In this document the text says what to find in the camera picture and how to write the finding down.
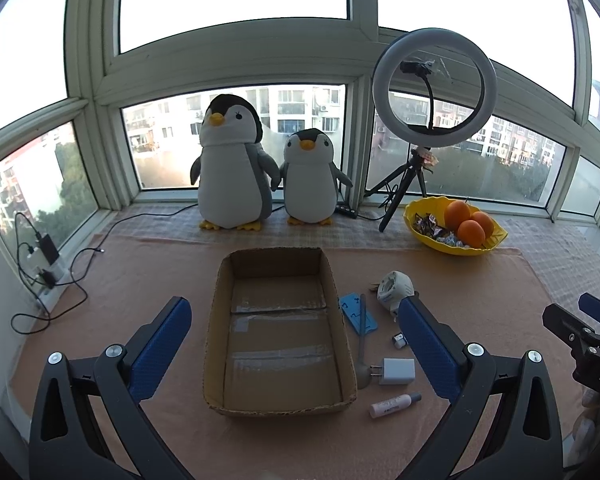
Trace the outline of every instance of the bright sky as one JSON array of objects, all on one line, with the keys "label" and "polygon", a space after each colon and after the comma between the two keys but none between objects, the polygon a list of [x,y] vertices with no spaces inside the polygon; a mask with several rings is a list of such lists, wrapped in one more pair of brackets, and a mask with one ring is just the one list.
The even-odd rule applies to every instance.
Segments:
[{"label": "bright sky", "polygon": [[[9,0],[0,14],[0,128],[66,97],[65,0]],[[379,24],[445,27],[571,104],[573,38],[566,0],[379,0]],[[345,18],[346,0],[122,0],[122,50],[224,22],[283,16]],[[587,16],[592,13],[587,8]],[[589,19],[600,79],[600,20]]]}]

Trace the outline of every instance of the orange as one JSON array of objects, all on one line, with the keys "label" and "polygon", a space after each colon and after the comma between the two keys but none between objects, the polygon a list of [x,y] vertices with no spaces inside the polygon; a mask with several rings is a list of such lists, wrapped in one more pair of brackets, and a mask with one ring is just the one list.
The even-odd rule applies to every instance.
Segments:
[{"label": "orange", "polygon": [[460,224],[471,218],[471,210],[466,202],[454,200],[445,209],[445,227],[450,231],[456,231]]},{"label": "orange", "polygon": [[467,244],[474,249],[480,249],[485,240],[484,230],[475,220],[462,222],[458,228],[457,236],[463,244]]},{"label": "orange", "polygon": [[482,230],[484,231],[485,238],[489,238],[493,234],[493,220],[487,213],[476,211],[471,215],[471,220],[475,220],[480,224],[480,227],[482,227]]}]

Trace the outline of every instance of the large penguin plush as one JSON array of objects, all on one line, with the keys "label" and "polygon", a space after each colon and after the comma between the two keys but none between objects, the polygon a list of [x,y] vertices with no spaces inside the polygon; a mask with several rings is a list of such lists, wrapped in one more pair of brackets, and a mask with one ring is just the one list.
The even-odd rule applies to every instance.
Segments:
[{"label": "large penguin plush", "polygon": [[202,153],[190,171],[192,186],[200,177],[201,228],[259,231],[271,214],[270,189],[280,183],[280,172],[261,140],[262,123],[248,101],[230,94],[211,101],[200,127]]},{"label": "large penguin plush", "polygon": [[302,130],[287,139],[285,161],[285,209],[289,224],[331,224],[338,201],[338,181],[353,186],[333,163],[333,143],[317,128]]}]

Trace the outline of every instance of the glue bottle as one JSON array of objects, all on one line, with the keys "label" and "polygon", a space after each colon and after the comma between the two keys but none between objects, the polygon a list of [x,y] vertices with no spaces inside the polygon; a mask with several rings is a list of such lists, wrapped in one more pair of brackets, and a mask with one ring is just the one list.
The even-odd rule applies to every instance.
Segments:
[{"label": "glue bottle", "polygon": [[422,398],[422,394],[401,395],[393,399],[376,402],[369,406],[369,415],[372,418],[389,415],[389,413],[399,412],[411,406],[414,402],[418,402]]}]

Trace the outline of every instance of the open cardboard box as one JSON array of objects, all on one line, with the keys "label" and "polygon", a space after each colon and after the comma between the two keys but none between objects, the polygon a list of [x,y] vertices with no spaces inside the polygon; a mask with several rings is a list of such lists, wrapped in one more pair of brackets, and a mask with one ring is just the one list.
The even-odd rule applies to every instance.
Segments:
[{"label": "open cardboard box", "polygon": [[356,377],[327,257],[319,248],[235,251],[221,263],[203,394],[223,415],[335,412]]}]

